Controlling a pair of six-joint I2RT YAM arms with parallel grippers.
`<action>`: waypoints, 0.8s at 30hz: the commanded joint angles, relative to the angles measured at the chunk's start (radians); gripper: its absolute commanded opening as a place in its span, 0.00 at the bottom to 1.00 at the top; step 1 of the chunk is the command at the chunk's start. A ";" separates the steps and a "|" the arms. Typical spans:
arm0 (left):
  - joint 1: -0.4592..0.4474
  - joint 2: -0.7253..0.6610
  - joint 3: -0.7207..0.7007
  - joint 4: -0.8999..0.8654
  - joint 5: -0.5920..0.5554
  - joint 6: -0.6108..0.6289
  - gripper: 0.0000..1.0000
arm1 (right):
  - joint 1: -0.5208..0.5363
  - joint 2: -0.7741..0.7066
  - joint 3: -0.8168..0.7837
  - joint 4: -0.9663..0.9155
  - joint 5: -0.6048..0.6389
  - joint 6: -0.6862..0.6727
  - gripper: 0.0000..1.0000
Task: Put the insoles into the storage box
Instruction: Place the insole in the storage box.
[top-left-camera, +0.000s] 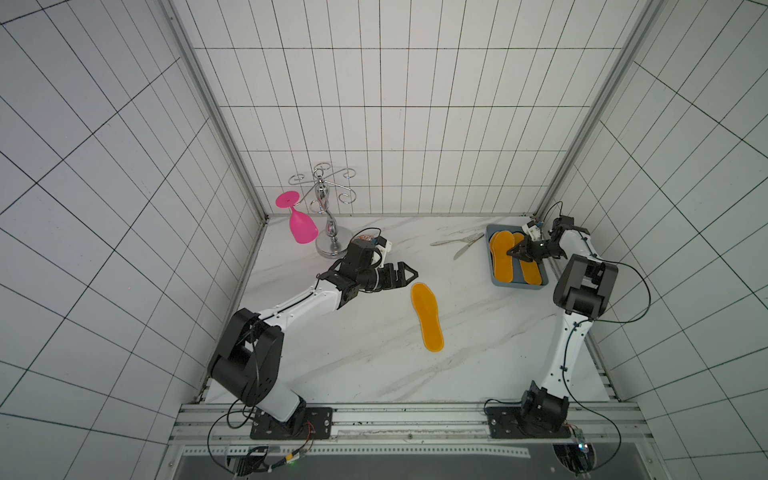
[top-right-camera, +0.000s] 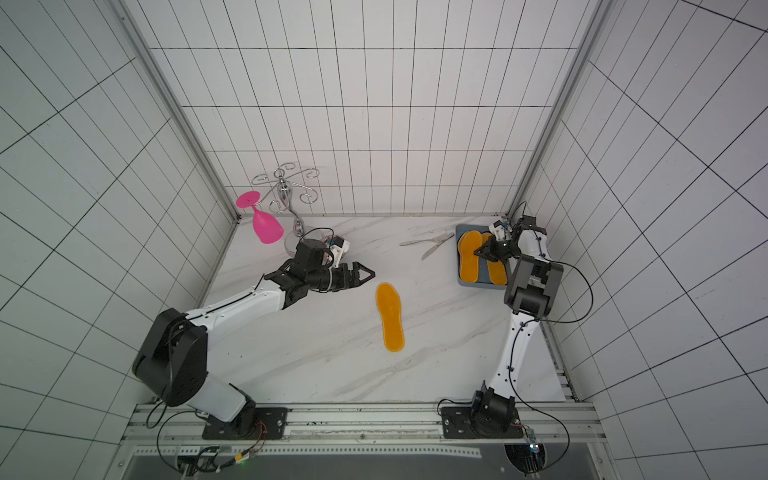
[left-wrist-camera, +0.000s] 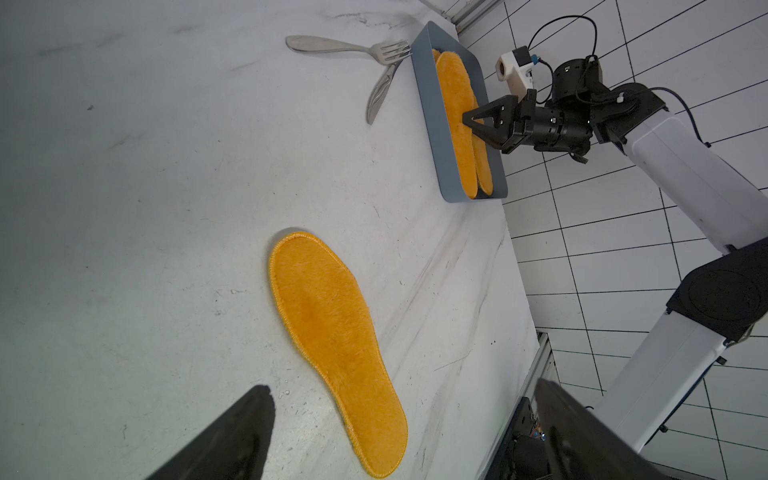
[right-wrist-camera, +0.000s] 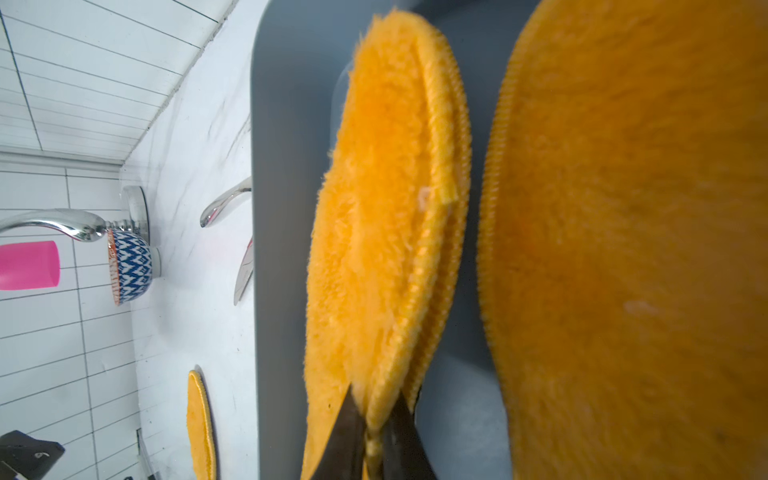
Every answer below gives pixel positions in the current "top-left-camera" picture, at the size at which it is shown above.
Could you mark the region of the yellow insole bottom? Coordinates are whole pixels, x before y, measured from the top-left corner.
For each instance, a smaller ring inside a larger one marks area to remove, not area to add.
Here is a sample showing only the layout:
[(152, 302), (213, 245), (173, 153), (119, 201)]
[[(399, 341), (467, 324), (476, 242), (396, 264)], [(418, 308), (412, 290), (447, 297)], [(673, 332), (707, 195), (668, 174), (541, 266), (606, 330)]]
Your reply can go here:
[(496, 278), (498, 282), (511, 283), (514, 280), (514, 266), (513, 257), (510, 257), (506, 252), (516, 245), (513, 233), (507, 230), (498, 231), (495, 233), (497, 240), (499, 241), (497, 250), (497, 265), (496, 265)]

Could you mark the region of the yellow insole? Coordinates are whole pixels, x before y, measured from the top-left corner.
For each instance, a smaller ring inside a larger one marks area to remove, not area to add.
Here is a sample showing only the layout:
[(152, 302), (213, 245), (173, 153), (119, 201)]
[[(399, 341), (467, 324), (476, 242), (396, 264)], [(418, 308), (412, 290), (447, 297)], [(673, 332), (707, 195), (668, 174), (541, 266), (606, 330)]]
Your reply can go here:
[(510, 257), (506, 252), (516, 245), (513, 233), (507, 230), (498, 231), (495, 233), (497, 240), (499, 241), (497, 250), (497, 265), (496, 265), (496, 278), (498, 282), (511, 283), (514, 280), (514, 266), (513, 257)]
[(412, 306), (419, 319), (425, 348), (433, 353), (444, 348), (444, 337), (439, 320), (437, 299), (424, 283), (416, 283), (411, 289)]
[[(513, 236), (516, 241), (516, 247), (522, 246), (523, 241), (525, 240), (525, 236), (522, 233), (514, 233)], [(528, 285), (533, 285), (533, 286), (542, 285), (543, 281), (542, 281), (541, 271), (538, 264), (535, 261), (520, 260), (519, 264), (522, 271), (523, 279)]]
[(496, 265), (497, 265), (497, 250), (498, 250), (499, 241), (497, 240), (497, 235), (494, 234), (490, 241), (489, 241), (489, 253), (490, 253), (490, 259), (491, 259), (491, 273), (493, 278), (496, 278)]

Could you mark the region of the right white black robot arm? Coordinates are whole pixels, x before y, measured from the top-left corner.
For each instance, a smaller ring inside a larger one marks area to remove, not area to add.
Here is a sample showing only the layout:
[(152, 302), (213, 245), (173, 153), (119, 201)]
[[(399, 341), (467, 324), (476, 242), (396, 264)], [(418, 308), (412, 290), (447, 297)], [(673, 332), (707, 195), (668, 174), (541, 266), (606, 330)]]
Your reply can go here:
[(520, 430), (529, 436), (558, 434), (566, 423), (572, 393), (573, 371), (592, 323), (607, 310), (618, 277), (618, 268), (603, 259), (592, 244), (589, 231), (568, 216), (559, 216), (544, 234), (530, 221), (523, 239), (507, 255), (519, 263), (547, 258), (564, 259), (566, 265), (553, 290), (559, 316), (543, 373), (531, 382), (516, 414)]

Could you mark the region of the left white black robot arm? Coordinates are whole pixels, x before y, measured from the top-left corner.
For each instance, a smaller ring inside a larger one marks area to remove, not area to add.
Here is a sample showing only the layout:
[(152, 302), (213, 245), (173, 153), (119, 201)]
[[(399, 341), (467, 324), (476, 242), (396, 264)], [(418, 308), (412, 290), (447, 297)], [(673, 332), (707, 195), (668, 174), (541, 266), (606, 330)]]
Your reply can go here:
[(344, 257), (319, 273), (310, 288), (260, 312), (236, 311), (212, 354), (209, 377), (244, 406), (286, 426), (302, 425), (306, 401), (279, 380), (285, 335), (343, 308), (360, 293), (413, 283), (418, 272), (402, 261), (387, 263), (390, 250), (382, 236), (355, 238)]

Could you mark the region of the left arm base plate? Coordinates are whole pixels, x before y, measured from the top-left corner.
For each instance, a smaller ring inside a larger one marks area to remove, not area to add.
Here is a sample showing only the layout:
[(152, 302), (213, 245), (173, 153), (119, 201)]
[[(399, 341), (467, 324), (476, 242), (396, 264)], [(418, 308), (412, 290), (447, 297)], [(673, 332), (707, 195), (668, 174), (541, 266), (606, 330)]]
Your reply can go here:
[(250, 432), (252, 440), (325, 440), (331, 436), (334, 410), (330, 407), (300, 405), (287, 421), (281, 422), (257, 409)]

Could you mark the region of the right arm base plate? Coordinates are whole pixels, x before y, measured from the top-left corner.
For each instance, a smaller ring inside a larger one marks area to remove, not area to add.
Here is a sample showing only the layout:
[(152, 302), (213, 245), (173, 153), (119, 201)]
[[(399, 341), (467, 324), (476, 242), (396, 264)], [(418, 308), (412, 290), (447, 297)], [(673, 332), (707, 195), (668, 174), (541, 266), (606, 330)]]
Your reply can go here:
[(544, 410), (524, 412), (517, 406), (486, 407), (490, 436), (493, 439), (554, 439), (564, 440), (571, 433), (564, 426), (565, 419)]

